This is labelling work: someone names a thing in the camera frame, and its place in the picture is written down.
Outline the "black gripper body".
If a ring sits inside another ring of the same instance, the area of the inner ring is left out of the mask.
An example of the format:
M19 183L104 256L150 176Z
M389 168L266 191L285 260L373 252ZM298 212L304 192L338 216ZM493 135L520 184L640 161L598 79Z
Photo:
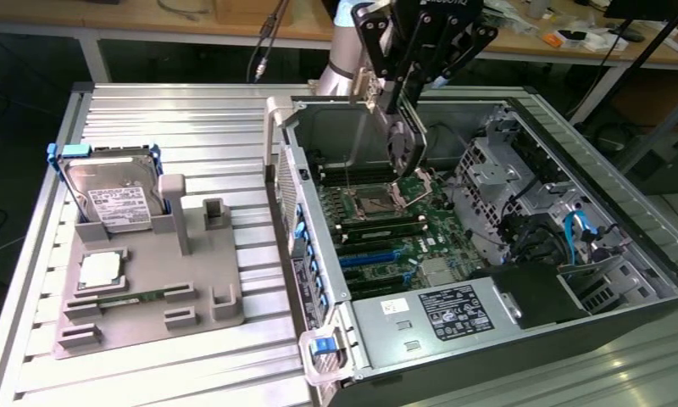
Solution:
M484 8L482 0L398 0L392 2L392 12L398 17L417 17L421 13L474 16Z

